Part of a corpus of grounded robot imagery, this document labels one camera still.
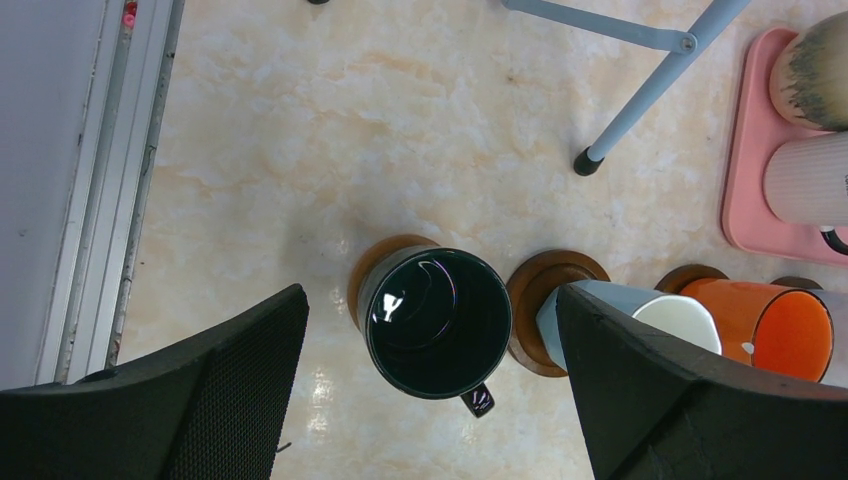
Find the light blue mug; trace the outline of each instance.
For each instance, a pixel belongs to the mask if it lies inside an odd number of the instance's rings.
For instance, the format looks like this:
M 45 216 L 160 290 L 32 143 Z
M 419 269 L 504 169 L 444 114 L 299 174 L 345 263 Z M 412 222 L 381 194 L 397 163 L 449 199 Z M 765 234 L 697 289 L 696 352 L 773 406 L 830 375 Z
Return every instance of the light blue mug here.
M 581 280 L 571 285 L 646 325 L 721 355 L 721 340 L 713 316 L 694 298 L 600 280 Z M 539 309 L 536 325 L 551 360 L 568 371 L 556 315 L 558 291 L 555 289 Z

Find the black mug handle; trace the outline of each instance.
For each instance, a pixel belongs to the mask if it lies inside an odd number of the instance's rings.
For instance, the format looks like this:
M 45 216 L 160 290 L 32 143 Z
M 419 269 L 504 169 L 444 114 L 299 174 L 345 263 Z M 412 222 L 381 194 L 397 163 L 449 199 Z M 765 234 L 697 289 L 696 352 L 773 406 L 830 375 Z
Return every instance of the black mug handle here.
M 473 390 L 463 393 L 461 397 L 462 401 L 465 402 L 465 406 L 477 418 L 482 417 L 489 413 L 489 410 L 495 408 L 495 398 L 492 397 L 489 389 L 483 383 L 474 387 Z
M 848 255 L 848 245 L 839 238 L 839 235 L 836 233 L 836 229 L 833 227 L 822 227 L 822 238 L 824 238 L 827 246 L 833 249 L 834 252 Z

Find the dark green mug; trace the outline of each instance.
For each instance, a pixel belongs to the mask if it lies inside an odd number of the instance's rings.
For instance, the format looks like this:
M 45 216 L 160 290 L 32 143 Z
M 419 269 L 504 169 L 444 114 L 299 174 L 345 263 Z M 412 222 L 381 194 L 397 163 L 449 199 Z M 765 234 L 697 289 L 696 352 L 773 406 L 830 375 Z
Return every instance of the dark green mug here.
M 459 396 L 478 418 L 494 407 L 483 382 L 506 353 L 512 308 L 486 262 L 452 248 L 402 248 L 366 274 L 357 304 L 357 326 L 390 384 L 430 400 Z

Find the marble floor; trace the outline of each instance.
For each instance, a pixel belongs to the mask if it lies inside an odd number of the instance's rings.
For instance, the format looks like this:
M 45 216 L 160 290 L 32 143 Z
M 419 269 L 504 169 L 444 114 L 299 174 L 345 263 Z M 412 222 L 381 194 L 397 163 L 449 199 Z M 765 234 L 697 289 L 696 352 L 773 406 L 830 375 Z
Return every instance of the marble floor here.
M 708 0 L 560 0 L 685 29 Z M 311 314 L 274 478 L 591 478 L 567 379 L 506 357 L 475 420 L 396 391 L 347 313 L 359 255 L 417 233 L 507 278 L 559 247 L 653 286 L 843 270 L 731 248 L 718 222 L 743 55 L 848 0 L 754 0 L 590 178 L 573 158 L 662 54 L 497 0 L 187 0 L 119 360 L 299 282 Z

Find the round coaster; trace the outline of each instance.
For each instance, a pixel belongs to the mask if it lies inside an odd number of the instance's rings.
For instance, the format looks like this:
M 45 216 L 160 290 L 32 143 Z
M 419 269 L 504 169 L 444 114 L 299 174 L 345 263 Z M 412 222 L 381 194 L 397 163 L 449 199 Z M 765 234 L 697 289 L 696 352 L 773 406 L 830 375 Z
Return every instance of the round coaster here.
M 771 284 L 780 285 L 781 287 L 800 288 L 802 290 L 824 290 L 824 288 L 815 281 L 804 277 L 780 277 L 771 282 Z
M 660 283 L 654 287 L 654 290 L 659 290 L 660 292 L 678 294 L 686 288 L 687 285 L 696 281 L 703 280 L 705 278 L 717 278 L 719 280 L 728 280 L 727 275 L 722 273 L 721 270 L 713 267 L 708 267 L 706 265 L 686 265 L 683 267 L 675 268 L 671 272 L 668 273 Z
M 350 273 L 350 280 L 347 283 L 347 308 L 350 312 L 350 318 L 353 324 L 359 329 L 359 324 L 356 321 L 356 311 L 359 307 L 359 289 L 362 287 L 362 282 L 371 270 L 380 263 L 381 260 L 389 255 L 397 252 L 402 248 L 417 247 L 419 245 L 438 247 L 439 244 L 430 240 L 427 237 L 420 235 L 395 235 L 377 242 L 359 257 L 353 271 Z
M 608 282 L 609 275 L 582 253 L 549 250 L 524 262 L 507 282 L 513 316 L 509 353 L 531 372 L 544 377 L 568 375 L 548 356 L 536 314 L 555 288 L 579 280 Z

